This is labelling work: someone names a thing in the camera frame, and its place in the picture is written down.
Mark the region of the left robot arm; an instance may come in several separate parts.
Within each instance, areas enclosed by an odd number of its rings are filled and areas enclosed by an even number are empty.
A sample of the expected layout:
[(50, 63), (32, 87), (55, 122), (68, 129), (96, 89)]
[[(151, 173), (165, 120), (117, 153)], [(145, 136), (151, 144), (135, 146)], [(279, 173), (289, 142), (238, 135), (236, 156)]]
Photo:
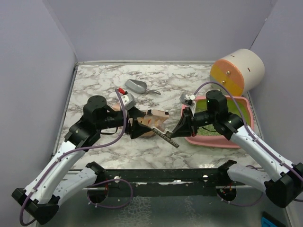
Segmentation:
[(37, 221), (41, 225), (50, 221), (59, 208), (74, 194), (87, 186), (101, 186), (104, 182), (104, 169), (96, 163), (89, 164), (77, 175), (63, 180), (71, 167), (83, 157), (101, 136), (104, 129), (122, 127), (119, 136), (112, 142), (101, 145), (102, 148), (118, 142), (124, 133), (132, 139), (150, 131), (150, 128), (137, 121), (145, 114), (135, 107), (132, 94), (117, 96), (120, 111), (107, 105), (102, 96), (92, 96), (83, 107), (82, 117), (70, 127), (60, 148), (42, 170), (25, 188), (16, 188), (12, 193), (20, 205), (20, 224), (24, 227)]

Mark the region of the metal bag sealing clip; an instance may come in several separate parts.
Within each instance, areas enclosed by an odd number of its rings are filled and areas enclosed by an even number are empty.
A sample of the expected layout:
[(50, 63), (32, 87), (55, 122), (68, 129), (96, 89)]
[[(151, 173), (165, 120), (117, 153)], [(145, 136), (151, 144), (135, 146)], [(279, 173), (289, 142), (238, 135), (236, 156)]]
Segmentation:
[(159, 137), (161, 137), (163, 140), (165, 140), (166, 142), (168, 142), (173, 147), (175, 147), (175, 148), (179, 147), (179, 144), (177, 144), (176, 142), (174, 142), (170, 138), (171, 133), (169, 131), (162, 132), (159, 129), (157, 129), (156, 127), (153, 127), (151, 130), (152, 130), (152, 132), (154, 132), (156, 135), (158, 135)]

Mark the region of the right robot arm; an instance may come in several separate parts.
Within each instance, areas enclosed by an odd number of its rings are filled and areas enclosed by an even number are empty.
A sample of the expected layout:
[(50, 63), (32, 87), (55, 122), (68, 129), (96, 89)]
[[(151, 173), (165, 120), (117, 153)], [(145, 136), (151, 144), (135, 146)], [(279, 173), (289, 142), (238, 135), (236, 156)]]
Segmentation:
[(245, 150), (264, 172), (228, 161), (220, 167), (217, 179), (223, 185), (240, 182), (254, 187), (278, 207), (287, 207), (303, 191), (303, 165), (278, 154), (260, 139), (245, 120), (228, 109), (227, 97), (221, 91), (206, 93), (206, 110), (196, 112), (196, 96), (182, 94), (180, 102), (185, 105), (181, 118), (171, 137), (194, 137), (198, 128), (213, 125), (217, 133)]

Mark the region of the grey metal litter scoop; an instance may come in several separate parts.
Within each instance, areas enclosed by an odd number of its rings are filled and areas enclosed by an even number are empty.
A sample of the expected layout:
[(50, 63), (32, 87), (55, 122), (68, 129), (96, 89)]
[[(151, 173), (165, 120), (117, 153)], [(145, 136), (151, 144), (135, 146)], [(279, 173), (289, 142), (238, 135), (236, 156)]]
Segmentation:
[(125, 82), (125, 86), (138, 94), (153, 93), (153, 94), (161, 95), (161, 93), (157, 90), (148, 89), (147, 84), (143, 81), (128, 79)]

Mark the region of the cat litter bag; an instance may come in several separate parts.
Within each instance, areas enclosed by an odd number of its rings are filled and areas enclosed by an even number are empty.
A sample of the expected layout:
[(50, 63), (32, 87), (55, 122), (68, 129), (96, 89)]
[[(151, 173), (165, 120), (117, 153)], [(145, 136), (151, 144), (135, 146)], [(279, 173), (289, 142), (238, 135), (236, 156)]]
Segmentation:
[[(115, 111), (120, 111), (121, 107), (120, 104), (116, 103), (112, 106), (112, 109)], [(155, 109), (149, 109), (144, 110), (143, 112), (146, 112), (146, 115), (144, 117), (138, 117), (137, 120), (146, 126), (149, 127), (156, 127), (159, 130), (163, 131), (163, 123), (170, 118), (169, 112), (167, 111), (161, 111), (161, 110), (155, 110)], [(154, 136), (154, 133), (152, 131), (147, 132), (143, 134), (141, 137), (152, 137)]]

